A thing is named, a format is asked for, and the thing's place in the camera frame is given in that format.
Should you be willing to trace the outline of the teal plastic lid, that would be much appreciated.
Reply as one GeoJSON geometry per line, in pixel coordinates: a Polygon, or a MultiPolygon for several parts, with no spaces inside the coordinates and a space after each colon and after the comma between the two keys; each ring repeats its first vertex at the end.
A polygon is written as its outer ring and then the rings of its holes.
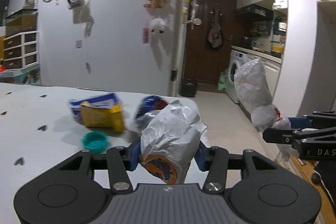
{"type": "Polygon", "coordinates": [[[92,131],[81,138],[84,149],[90,150],[92,154],[103,153],[109,145],[106,133],[101,131],[92,131]]]}

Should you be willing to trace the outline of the white paper wrapper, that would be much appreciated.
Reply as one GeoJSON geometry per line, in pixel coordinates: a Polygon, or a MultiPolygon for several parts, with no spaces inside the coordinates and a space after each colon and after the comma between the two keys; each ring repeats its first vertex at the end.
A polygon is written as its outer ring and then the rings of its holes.
{"type": "Polygon", "coordinates": [[[141,165],[166,184],[183,184],[206,129],[196,110],[168,104],[142,130],[141,165]]]}

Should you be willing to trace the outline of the white plastic bag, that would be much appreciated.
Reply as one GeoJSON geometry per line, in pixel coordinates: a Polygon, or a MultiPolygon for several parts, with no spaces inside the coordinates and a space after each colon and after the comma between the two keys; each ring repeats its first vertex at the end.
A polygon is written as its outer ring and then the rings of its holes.
{"type": "Polygon", "coordinates": [[[273,104],[261,60],[253,59],[242,65],[234,75],[234,85],[239,101],[246,104],[258,132],[268,128],[291,129],[289,118],[273,104]]]}

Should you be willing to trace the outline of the crushed blue Pepsi can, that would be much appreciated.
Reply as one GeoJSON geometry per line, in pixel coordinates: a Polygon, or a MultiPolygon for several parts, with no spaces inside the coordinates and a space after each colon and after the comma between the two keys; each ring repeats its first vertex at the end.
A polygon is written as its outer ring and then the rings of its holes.
{"type": "Polygon", "coordinates": [[[150,121],[169,103],[159,96],[145,97],[138,106],[134,122],[139,130],[147,127],[150,121]]]}

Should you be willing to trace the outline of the yellow snack box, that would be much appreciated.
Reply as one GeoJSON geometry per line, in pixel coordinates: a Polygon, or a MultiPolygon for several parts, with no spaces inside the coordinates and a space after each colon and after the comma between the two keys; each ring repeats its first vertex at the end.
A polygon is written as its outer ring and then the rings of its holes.
{"type": "Polygon", "coordinates": [[[86,127],[111,128],[115,133],[121,133],[126,129],[122,104],[117,104],[107,109],[88,106],[86,102],[81,104],[81,121],[86,127]]]}

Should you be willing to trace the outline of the black floor basket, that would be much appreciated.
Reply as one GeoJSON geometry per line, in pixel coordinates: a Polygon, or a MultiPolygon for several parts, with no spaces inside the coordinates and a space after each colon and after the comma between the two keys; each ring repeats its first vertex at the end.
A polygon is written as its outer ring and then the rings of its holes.
{"type": "Polygon", "coordinates": [[[198,83],[193,79],[182,79],[179,87],[179,95],[194,98],[197,94],[198,83]]]}

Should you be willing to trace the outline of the green plastic bag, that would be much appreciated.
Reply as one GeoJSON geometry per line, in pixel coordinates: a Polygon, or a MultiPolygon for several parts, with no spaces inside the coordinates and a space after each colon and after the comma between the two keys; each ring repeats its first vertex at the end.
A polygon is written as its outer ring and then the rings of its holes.
{"type": "Polygon", "coordinates": [[[219,79],[218,79],[218,85],[217,89],[218,91],[226,91],[229,85],[229,80],[228,80],[228,69],[225,71],[222,71],[220,73],[219,79]]]}

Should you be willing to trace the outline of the blue cardboard box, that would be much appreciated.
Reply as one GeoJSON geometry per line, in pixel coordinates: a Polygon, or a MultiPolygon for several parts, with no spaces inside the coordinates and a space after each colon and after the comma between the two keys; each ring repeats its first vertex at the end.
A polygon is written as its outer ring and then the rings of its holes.
{"type": "Polygon", "coordinates": [[[117,93],[103,94],[100,96],[89,97],[83,100],[73,100],[73,99],[69,100],[68,106],[70,107],[72,111],[75,121],[79,123],[82,123],[80,108],[83,102],[86,102],[88,106],[98,107],[101,109],[107,109],[107,108],[110,108],[112,106],[115,106],[121,103],[122,101],[117,96],[117,93]]]}

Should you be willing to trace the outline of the dark wooden door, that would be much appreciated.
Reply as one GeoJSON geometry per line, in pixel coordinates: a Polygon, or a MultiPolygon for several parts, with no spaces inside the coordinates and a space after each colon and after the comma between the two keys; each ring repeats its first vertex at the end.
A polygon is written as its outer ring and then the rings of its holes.
{"type": "Polygon", "coordinates": [[[190,12],[201,25],[188,24],[183,78],[216,84],[228,66],[230,38],[238,32],[235,20],[236,0],[191,0],[190,12]],[[214,23],[220,24],[222,43],[213,47],[209,34],[214,23]]]}

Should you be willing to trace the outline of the hanging brown bag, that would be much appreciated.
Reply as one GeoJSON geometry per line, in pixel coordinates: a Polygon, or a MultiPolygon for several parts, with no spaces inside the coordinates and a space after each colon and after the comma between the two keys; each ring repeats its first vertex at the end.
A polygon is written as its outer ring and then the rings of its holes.
{"type": "Polygon", "coordinates": [[[222,13],[218,8],[210,11],[210,25],[206,43],[211,50],[219,50],[223,45],[223,32],[221,25],[222,13]]]}

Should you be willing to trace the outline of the white drawer cabinet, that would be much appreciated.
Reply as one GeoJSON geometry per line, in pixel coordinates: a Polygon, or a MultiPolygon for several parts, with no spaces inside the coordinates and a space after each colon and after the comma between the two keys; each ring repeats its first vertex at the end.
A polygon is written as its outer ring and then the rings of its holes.
{"type": "Polygon", "coordinates": [[[39,64],[38,32],[21,32],[3,40],[3,65],[6,70],[18,70],[39,64]]]}

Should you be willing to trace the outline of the pink hanging wall tag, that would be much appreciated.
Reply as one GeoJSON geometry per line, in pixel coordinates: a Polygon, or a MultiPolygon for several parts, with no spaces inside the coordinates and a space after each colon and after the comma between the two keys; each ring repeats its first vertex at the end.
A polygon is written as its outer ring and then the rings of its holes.
{"type": "Polygon", "coordinates": [[[142,43],[149,44],[149,40],[150,40],[150,28],[144,27],[142,29],[142,43]]]}

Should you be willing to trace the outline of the white plush wall toy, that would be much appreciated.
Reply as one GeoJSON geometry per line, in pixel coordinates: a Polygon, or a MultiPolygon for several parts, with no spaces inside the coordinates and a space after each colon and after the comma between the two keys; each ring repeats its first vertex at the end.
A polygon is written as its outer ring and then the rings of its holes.
{"type": "Polygon", "coordinates": [[[166,28],[166,21],[161,18],[155,18],[150,23],[151,33],[163,34],[166,28]]]}

